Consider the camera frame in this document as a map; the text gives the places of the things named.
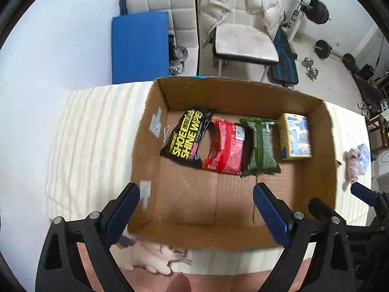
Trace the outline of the lilac fluffy cloth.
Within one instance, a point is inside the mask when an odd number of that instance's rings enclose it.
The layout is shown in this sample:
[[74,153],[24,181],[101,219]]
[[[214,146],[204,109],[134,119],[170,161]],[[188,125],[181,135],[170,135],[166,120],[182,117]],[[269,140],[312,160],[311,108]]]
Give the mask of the lilac fluffy cloth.
[[346,154],[347,180],[352,184],[358,182],[359,176],[363,175],[361,167],[361,150],[352,148]]

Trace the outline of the yellow blue tissue pack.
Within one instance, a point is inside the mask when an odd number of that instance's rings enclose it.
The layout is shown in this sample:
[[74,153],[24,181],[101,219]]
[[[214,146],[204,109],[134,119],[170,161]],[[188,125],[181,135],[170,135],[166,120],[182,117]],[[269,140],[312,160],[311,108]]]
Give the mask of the yellow blue tissue pack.
[[278,128],[281,159],[301,160],[312,157],[307,117],[284,113],[278,119]]

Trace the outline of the black shoe wipes packet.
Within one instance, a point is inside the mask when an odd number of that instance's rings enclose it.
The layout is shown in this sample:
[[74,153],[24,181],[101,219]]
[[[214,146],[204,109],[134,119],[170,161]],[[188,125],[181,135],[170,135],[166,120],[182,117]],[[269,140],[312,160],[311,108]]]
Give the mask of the black shoe wipes packet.
[[167,144],[161,149],[160,155],[180,165],[200,169],[203,161],[198,148],[212,115],[213,111],[205,108],[190,109],[184,112],[172,130]]

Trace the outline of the wooden chair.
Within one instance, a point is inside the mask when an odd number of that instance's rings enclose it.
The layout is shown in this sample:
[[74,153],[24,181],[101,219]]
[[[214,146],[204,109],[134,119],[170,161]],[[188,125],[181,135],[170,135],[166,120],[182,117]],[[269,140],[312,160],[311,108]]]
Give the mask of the wooden chair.
[[370,147],[372,154],[378,154],[383,150],[388,150],[388,125],[382,114],[370,119],[367,124]]

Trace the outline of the green snack packet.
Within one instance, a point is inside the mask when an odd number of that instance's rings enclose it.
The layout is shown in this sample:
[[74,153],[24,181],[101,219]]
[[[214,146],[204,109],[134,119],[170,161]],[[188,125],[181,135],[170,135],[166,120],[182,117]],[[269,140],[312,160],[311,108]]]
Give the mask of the green snack packet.
[[274,157],[272,127],[278,122],[264,118],[241,118],[240,124],[245,130],[241,175],[273,175],[281,173]]

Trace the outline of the brown cardboard box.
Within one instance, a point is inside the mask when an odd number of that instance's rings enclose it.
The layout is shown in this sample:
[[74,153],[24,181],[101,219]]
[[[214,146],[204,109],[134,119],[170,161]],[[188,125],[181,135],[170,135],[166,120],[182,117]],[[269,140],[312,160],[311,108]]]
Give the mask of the brown cardboard box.
[[130,233],[184,248],[268,248],[253,202],[264,183],[293,211],[336,202],[332,120],[293,90],[225,78],[164,77],[150,88],[131,181],[141,199]]

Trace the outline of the striped cream table mat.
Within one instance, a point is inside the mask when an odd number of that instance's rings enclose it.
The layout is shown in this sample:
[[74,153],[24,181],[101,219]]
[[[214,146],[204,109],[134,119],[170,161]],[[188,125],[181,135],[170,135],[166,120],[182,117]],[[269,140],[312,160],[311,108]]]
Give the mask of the striped cream table mat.
[[[176,164],[159,155],[186,110],[209,108],[230,122],[244,117],[308,121],[312,156],[280,162],[274,175],[239,177]],[[368,206],[346,184],[346,153],[367,144],[362,115],[318,98],[259,82],[164,77],[69,92],[52,145],[49,217],[85,218],[136,183],[141,200],[127,235],[187,249],[175,272],[240,275],[271,269],[282,253],[253,203],[264,182],[292,210],[321,198],[351,225]]]

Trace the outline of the chrome dumbbell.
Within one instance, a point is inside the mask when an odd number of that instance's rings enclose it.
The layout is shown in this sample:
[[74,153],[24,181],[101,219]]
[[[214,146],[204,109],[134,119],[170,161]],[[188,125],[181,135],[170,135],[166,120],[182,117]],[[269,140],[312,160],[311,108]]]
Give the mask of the chrome dumbbell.
[[318,77],[318,69],[313,67],[314,65],[314,61],[310,58],[310,57],[305,57],[302,62],[301,62],[301,65],[303,65],[303,67],[306,68],[307,72],[306,72],[306,75],[312,80],[316,80],[317,77]]

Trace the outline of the red snack packet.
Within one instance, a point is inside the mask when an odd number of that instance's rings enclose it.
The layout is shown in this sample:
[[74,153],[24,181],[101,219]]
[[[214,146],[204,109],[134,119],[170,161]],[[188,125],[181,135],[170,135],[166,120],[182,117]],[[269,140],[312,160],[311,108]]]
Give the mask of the red snack packet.
[[240,175],[245,142],[245,128],[218,117],[211,119],[213,135],[208,157],[202,169]]

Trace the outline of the blue weight bench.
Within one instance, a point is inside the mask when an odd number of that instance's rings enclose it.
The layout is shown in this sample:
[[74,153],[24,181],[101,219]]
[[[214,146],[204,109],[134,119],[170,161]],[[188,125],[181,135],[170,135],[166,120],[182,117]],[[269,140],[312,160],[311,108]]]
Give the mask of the blue weight bench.
[[278,64],[270,67],[272,80],[281,83],[283,86],[295,86],[299,83],[295,60],[296,54],[292,52],[287,41],[287,35],[281,27],[274,38],[274,45],[278,53]]

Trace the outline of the black barbell plates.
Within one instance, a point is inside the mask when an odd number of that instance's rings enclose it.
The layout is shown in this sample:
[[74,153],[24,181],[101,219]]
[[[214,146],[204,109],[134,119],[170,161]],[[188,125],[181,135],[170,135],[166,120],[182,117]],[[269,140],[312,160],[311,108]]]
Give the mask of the black barbell plates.
[[329,20],[329,11],[326,5],[319,0],[310,0],[305,14],[315,24],[325,24]]

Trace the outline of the beige chair with jacket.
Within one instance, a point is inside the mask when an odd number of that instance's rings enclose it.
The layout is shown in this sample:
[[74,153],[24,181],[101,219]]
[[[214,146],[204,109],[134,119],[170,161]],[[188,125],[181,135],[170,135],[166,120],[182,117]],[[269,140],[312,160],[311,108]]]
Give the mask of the beige chair with jacket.
[[226,61],[262,65],[265,71],[278,64],[274,38],[253,26],[224,23],[217,26],[209,42],[212,42],[213,62],[218,67],[218,76],[221,76]]

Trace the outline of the white puffer jacket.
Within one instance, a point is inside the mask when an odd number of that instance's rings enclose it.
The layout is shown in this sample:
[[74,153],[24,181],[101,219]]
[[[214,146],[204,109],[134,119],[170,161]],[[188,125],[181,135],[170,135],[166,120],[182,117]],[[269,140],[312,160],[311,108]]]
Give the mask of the white puffer jacket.
[[253,26],[274,38],[283,20],[281,0],[199,0],[200,45],[221,24]]

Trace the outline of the blue foam mat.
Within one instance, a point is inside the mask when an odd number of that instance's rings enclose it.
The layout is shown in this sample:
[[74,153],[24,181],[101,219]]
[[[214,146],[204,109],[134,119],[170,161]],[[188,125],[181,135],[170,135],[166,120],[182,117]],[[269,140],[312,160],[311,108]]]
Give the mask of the blue foam mat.
[[111,23],[112,83],[153,81],[169,75],[169,15],[121,15]]

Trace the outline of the beige padded chair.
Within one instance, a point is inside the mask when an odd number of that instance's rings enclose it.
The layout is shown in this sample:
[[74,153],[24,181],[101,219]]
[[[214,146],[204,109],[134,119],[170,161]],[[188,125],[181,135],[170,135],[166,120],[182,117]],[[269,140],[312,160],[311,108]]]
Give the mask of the beige padded chair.
[[174,36],[178,46],[189,51],[183,74],[197,76],[200,57],[198,0],[119,0],[121,15],[150,11],[168,12],[169,34]]

